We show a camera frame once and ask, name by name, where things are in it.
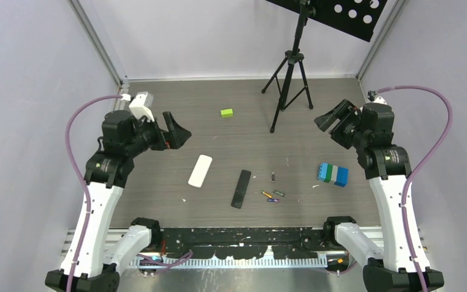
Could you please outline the black remote control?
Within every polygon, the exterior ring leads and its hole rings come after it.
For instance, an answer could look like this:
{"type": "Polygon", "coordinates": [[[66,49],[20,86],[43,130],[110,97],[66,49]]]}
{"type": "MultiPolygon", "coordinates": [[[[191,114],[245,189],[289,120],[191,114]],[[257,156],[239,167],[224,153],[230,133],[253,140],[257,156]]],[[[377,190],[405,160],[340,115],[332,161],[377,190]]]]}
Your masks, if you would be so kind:
{"type": "Polygon", "coordinates": [[[241,209],[244,201],[244,197],[249,185],[251,178],[251,172],[248,170],[242,170],[233,194],[231,206],[237,209],[241,209]]]}

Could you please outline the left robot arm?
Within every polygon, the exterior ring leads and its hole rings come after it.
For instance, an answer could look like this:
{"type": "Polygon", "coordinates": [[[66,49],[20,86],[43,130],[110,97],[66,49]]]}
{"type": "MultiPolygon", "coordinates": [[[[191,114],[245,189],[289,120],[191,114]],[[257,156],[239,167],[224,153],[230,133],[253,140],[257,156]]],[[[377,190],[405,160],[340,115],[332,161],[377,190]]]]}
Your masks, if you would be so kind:
{"type": "Polygon", "coordinates": [[[136,118],[127,110],[112,111],[102,122],[98,150],[89,158],[83,181],[84,200],[75,237],[58,269],[49,271],[45,285],[55,291],[116,291],[120,276],[141,250],[157,251],[162,232],[157,220],[138,217],[126,234],[106,250],[112,215],[124,191],[134,158],[147,150],[181,148],[191,132],[169,111],[163,113],[167,129],[147,116],[136,118]]]}

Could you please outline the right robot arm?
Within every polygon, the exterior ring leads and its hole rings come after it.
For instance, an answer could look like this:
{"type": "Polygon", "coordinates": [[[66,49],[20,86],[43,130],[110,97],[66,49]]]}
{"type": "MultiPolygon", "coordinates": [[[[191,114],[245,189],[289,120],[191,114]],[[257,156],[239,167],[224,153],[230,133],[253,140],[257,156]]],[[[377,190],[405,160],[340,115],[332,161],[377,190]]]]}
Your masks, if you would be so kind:
{"type": "Polygon", "coordinates": [[[315,119],[337,144],[354,148],[373,191],[384,246],[378,247],[350,216],[328,217],[323,243],[343,247],[362,266],[367,291],[434,291],[442,272],[424,253],[407,182],[412,177],[407,151],[392,142],[395,115],[385,102],[357,107],[348,100],[315,119]]]}

